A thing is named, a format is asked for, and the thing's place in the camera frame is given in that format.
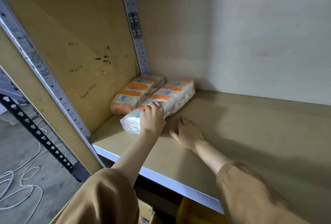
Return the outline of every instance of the shelf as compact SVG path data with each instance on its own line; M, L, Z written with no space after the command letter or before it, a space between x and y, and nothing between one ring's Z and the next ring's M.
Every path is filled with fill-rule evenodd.
M198 90L179 112L167 118L140 174L223 212L215 176L168 133L176 128L179 115L191 118L215 148L253 167L289 200L300 201L302 195L293 189L300 191L309 178L327 184L325 178L317 182L321 176L316 177L313 166L303 168L301 164L307 159L331 164L327 151L331 148L327 141L331 135L330 106ZM113 161L137 137L122 129L121 118L111 117L89 138L99 155ZM284 186L283 180L289 178L296 180L295 188Z

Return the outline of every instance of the yellow object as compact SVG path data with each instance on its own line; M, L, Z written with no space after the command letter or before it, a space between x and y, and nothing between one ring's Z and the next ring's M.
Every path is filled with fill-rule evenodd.
M183 197L180 204L176 224L228 224L225 215L201 205L189 198Z

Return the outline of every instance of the white cable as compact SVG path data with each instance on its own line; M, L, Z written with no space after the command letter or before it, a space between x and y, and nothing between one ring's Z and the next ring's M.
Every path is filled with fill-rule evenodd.
M42 131L44 132L44 134L47 135L47 131L46 131L45 129L40 128L40 130L42 130ZM32 164L33 164L33 163L34 163L34 162L35 162L35 161L36 161L41 155L43 155L45 152L48 152L48 151L46 150L46 151L43 151L41 154L39 154L39 152L41 151L40 142L38 143L38 145L39 145L39 150L38 150L38 152L37 152L35 155L33 155L30 159L28 159L27 162L25 162L25 163L24 163L23 165L21 165L19 168L16 168L14 171L7 171L7 172L5 172L4 174L2 174L2 175L0 176L0 179L2 179L2 178L4 178L4 177L10 175L10 178L5 179L5 180L3 180L3 181L0 181L0 184L3 184L3 183L5 183L5 182L9 181L7 187L6 187L2 192L0 192L0 203L1 203L2 201L4 201L4 200L8 199L8 198L11 197L12 195L14 195L14 194L16 194L16 193L18 193L18 192L20 192L20 191L22 191L22 190L24 190L24 189L31 188L31 190L30 190L30 192L27 194L27 196L25 196L20 202L14 204L14 205L8 206L8 207L0 207L0 210L12 209L12 208L18 206L19 204L21 204L23 201L25 201L25 200L31 195L31 193L33 192L33 189L34 189L35 187L37 187L37 188L40 189L41 194L40 194L40 198L39 198L39 200L38 200L38 203L36 204L35 208L34 208L33 211L31 212L30 216L29 216L29 217L27 218L27 220L24 222L24 224L26 224L26 223L29 221L29 219L32 217L32 215L34 214L35 210L37 209L37 207L38 207L38 205L39 205L39 203L40 203L40 201L41 201L41 199L42 199L42 197L43 197L43 190L42 190L41 187L39 187L39 186L37 186L37 185L33 185L33 184L27 184L27 185L23 185L23 184L22 184L23 180L31 179L32 177L34 177L34 176L40 171L40 167L39 167L39 166L32 167L32 168L30 168L30 167L31 167L31 165L32 165ZM20 184L21 188L18 189L18 190L16 190L16 191L13 192L13 193L7 195L6 197L3 198L3 196L7 193L7 191L9 190L9 188L10 188L10 186L11 186L11 184L12 184L13 181L14 181L14 172L16 172L16 171L18 171L19 169L21 169L22 167L24 167L24 166L25 166L28 162L30 162L34 157L36 157L36 158L35 158L35 159L31 162L31 164L26 168L26 170L24 171L24 173L23 173L22 176L21 176L21 179L20 179L20 181L19 181L19 184ZM32 176L30 176L30 177L28 177L28 178L23 178L25 174L27 174L28 172L30 172L30 171L32 171L32 170L34 170L34 169L37 169L37 172L36 172L34 175L32 175Z

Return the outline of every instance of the orange label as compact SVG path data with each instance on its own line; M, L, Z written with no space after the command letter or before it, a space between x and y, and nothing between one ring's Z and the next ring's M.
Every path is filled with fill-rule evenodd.
M129 95L129 96L136 96L136 97L140 97L140 96L142 96L142 93L137 92L137 91L131 91L131 90L121 90L121 91L119 92L119 94L122 94L122 95Z
M189 78L177 78L177 79L172 79L172 80L179 81L179 82L185 82L185 83L193 82L193 79L189 79Z
M149 86L145 85L145 84L139 84L139 83L136 83L136 82L130 82L126 87L136 88L136 89L139 89L139 90L147 90Z
M137 77L137 78L139 78L139 79L144 79L144 80L150 80L150 81L153 81L153 82L155 82L155 83L158 82L156 79L151 78L151 77L148 77L148 76L139 76L139 77Z
M159 96L159 95L152 95L151 99L162 99L162 100L168 100L171 98L170 96Z
M178 87L173 87L173 86L163 86L162 89L168 89L168 90L175 90L175 91L182 91L182 88L178 88Z
M137 109L139 109L139 110L143 110L143 109L145 109L145 107L144 107L143 105L139 105L139 106L137 107Z

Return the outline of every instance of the plastic wrap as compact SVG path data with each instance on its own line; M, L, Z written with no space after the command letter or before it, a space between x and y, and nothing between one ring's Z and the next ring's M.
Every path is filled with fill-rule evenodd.
M123 129L129 133L140 133L140 113L151 101L159 101L164 108L164 119L182 108L195 94L193 80L175 79L160 88L149 99L121 119Z
M162 76L140 75L116 95L110 104L112 113L126 115L132 112L165 83L166 78Z

